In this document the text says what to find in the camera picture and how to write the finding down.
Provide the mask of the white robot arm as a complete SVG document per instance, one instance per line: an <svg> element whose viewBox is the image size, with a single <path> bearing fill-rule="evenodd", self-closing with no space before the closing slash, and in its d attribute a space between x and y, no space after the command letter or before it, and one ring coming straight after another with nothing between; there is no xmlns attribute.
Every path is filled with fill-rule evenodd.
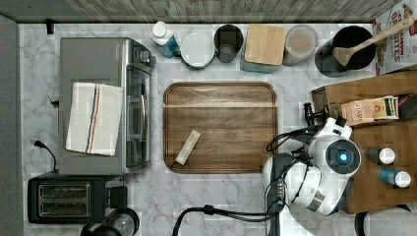
<svg viewBox="0 0 417 236"><path fill-rule="evenodd" d="M321 215L341 208L361 164L351 134L347 121L337 117L286 133L286 138L303 144L290 153L279 153L277 140L269 143L272 156L263 168L264 209L269 215L266 236L314 236L292 216L293 205Z"/></svg>

